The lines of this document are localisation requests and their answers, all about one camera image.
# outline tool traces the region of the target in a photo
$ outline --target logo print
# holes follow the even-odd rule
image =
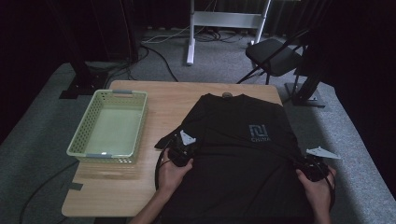
[[[267,142],[271,141],[270,137],[268,136],[268,132],[265,129],[265,125],[249,125],[251,141],[252,142]]]

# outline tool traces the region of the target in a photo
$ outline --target black t-shirt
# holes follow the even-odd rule
[[[179,127],[197,138],[192,169],[162,211],[163,223],[310,223],[291,160],[297,139],[281,105],[241,94],[202,96]]]

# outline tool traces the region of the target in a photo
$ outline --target black chair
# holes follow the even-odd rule
[[[303,56],[297,53],[296,50],[303,48],[304,52],[309,43],[308,34],[309,30],[303,29],[291,36],[285,43],[270,38],[247,47],[246,55],[251,61],[257,64],[257,66],[236,84],[246,81],[251,77],[255,77],[256,75],[254,75],[254,73],[262,69],[263,71],[258,76],[266,73],[265,85],[268,85],[270,76],[280,77],[297,68],[303,62]]]

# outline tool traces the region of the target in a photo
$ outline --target gray carpet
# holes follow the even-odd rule
[[[158,31],[148,35],[175,32]],[[237,35],[227,40],[235,41],[233,43],[196,42],[193,66],[186,65],[186,38],[145,46],[163,55],[178,81],[235,83],[251,69],[245,48],[252,39],[252,36]],[[142,56],[146,53],[145,49],[140,49]],[[113,79],[174,81],[165,62],[151,50],[145,59],[131,66],[129,76],[124,72],[119,71]],[[93,223],[93,217],[64,217],[61,212],[77,169],[76,160],[65,152],[91,100],[91,96],[59,99],[73,77],[70,64],[59,67],[1,145],[0,223],[19,223],[20,220],[22,223]],[[288,97],[284,83],[293,80],[294,75],[290,73],[272,77],[270,84],[277,87],[284,100]],[[245,83],[262,84],[264,81],[265,77],[254,77]],[[338,171],[333,223],[394,223],[396,202],[333,87],[320,83],[318,93],[326,104],[324,108],[295,106],[291,102],[284,107],[302,150],[321,146],[343,158],[328,161]]]

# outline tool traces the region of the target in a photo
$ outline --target plastic basket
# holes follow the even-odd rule
[[[87,162],[134,163],[147,113],[145,91],[94,93],[67,155]]]

